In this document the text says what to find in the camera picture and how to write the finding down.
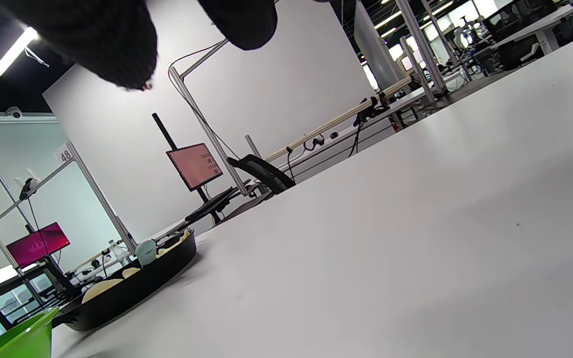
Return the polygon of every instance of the cream object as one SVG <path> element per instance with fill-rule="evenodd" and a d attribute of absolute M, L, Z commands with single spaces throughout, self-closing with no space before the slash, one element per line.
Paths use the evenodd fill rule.
<path fill-rule="evenodd" d="M 123 282 L 122 279 L 108 279 L 107 281 L 101 281 L 97 283 L 86 292 L 86 295 L 84 295 L 84 299 L 82 300 L 81 304 L 86 303 L 87 301 L 102 294 L 103 292 L 109 290 L 121 282 Z"/>
<path fill-rule="evenodd" d="M 129 269 L 125 269 L 123 270 L 123 278 L 127 279 L 130 276 L 132 276 L 133 274 L 139 272 L 141 269 L 139 268 L 129 268 Z"/>
<path fill-rule="evenodd" d="M 189 235 L 191 235 L 191 233 L 189 232 L 189 230 L 185 229 L 185 232 L 183 233 L 183 236 L 180 238 L 180 240 L 178 240 L 177 243 L 171 245 L 170 247 L 166 248 L 166 249 L 160 249 L 159 253 L 156 254 L 156 258 L 159 258 L 161 256 L 163 256 L 164 254 L 166 254 L 169 250 L 173 249 L 174 247 L 177 247 L 178 245 L 182 244 L 184 242 L 184 240 L 186 238 L 189 237 Z"/>

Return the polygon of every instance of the ceiling light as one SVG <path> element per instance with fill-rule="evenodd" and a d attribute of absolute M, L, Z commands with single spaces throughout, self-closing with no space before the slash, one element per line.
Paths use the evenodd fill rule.
<path fill-rule="evenodd" d="M 450 5 L 452 5 L 453 1 L 449 2 L 448 4 L 445 4 L 444 6 L 440 7 L 439 9 L 436 9 L 432 14 L 439 14 L 440 12 L 442 12 L 446 7 L 449 7 Z M 424 20 L 428 20 L 430 18 L 430 15 L 426 15 L 423 17 Z"/>
<path fill-rule="evenodd" d="M 430 25 L 431 23 L 432 23 L 432 20 L 431 20 L 431 21 L 428 21 L 427 23 L 424 23 L 423 25 L 421 25 L 421 27 L 420 27 L 419 29 L 420 29 L 420 30 L 423 30 L 424 27 Z"/>
<path fill-rule="evenodd" d="M 375 29 L 379 29 L 380 27 L 386 25 L 389 21 L 391 21 L 392 19 L 396 18 L 397 16 L 400 16 L 402 14 L 402 11 L 398 11 L 396 13 L 394 13 L 391 17 L 387 18 L 386 20 L 378 23 L 377 25 L 375 25 Z"/>
<path fill-rule="evenodd" d="M 388 30 L 387 32 L 384 32 L 384 34 L 382 35 L 382 38 L 385 38 L 386 36 L 392 34 L 395 30 L 397 30 L 397 28 L 393 27 L 392 29 Z"/>
<path fill-rule="evenodd" d="M 0 76 L 6 72 L 7 68 L 14 62 L 19 54 L 25 49 L 25 47 L 34 40 L 37 36 L 36 30 L 32 27 L 28 27 L 23 34 L 17 39 L 17 41 L 12 45 L 12 47 L 6 52 L 4 57 L 0 61 Z"/>

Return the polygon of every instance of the security camera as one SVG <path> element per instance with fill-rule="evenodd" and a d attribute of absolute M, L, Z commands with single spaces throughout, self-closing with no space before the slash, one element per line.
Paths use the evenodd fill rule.
<path fill-rule="evenodd" d="M 9 109 L 6 109 L 6 114 L 13 116 L 14 118 L 21 118 L 23 116 L 19 107 L 10 107 Z"/>

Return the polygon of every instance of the water bottle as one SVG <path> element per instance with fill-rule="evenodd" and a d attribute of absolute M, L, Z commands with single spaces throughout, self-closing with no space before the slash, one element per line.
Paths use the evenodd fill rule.
<path fill-rule="evenodd" d="M 114 240 L 109 241 L 109 246 L 112 245 L 114 245 Z M 129 259 L 127 258 L 128 253 L 125 250 L 123 250 L 123 248 L 119 246 L 114 246 L 112 248 L 112 253 L 114 254 L 114 258 L 116 258 L 116 260 L 118 260 L 118 262 L 121 263 L 121 265 L 125 266 L 129 264 Z"/>

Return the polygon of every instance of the white table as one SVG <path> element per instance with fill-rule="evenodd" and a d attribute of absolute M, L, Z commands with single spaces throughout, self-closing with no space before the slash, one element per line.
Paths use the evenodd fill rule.
<path fill-rule="evenodd" d="M 554 11 L 548 16 L 541 18 L 537 22 L 524 27 L 523 29 L 511 34 L 507 38 L 503 39 L 500 42 L 495 43 L 494 45 L 490 46 L 490 48 L 495 49 L 506 43 L 510 43 L 512 41 L 519 41 L 521 39 L 527 38 L 528 36 L 532 36 L 533 34 L 536 35 L 536 38 L 539 40 L 539 44 L 543 49 L 543 54 L 549 55 L 553 51 L 559 48 L 559 44 L 557 43 L 557 38 L 554 36 L 552 31 L 553 27 L 558 25 L 561 22 L 561 19 L 573 14 L 573 5 L 565 5 L 559 7 L 557 11 Z"/>
<path fill-rule="evenodd" d="M 573 357 L 573 43 L 198 240 L 54 358 Z"/>

